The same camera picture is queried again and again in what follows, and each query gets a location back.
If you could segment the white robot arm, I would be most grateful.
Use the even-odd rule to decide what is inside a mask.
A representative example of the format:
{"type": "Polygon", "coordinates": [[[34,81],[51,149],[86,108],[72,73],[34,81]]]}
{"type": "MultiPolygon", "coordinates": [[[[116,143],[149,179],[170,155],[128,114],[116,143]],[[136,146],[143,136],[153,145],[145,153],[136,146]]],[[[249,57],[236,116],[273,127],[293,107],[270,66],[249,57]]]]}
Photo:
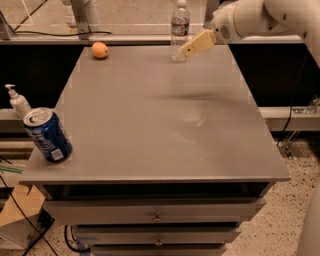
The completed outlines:
{"type": "Polygon", "coordinates": [[[204,29],[178,49],[190,57],[252,36],[297,35],[320,66],[320,0],[237,0],[213,12],[204,29]]]}

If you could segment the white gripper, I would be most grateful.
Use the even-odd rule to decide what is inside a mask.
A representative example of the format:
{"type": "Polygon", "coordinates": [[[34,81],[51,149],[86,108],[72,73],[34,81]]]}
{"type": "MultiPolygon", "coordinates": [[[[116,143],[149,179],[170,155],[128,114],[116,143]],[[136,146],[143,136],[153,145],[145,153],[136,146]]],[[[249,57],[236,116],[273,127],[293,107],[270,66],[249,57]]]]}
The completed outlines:
{"type": "Polygon", "coordinates": [[[240,40],[241,37],[237,33],[234,23],[236,7],[237,3],[231,3],[215,10],[211,21],[212,29],[215,33],[210,29],[202,30],[191,40],[186,42],[180,48],[180,52],[185,57],[190,57],[213,48],[217,39],[224,43],[232,43],[240,40]]]}

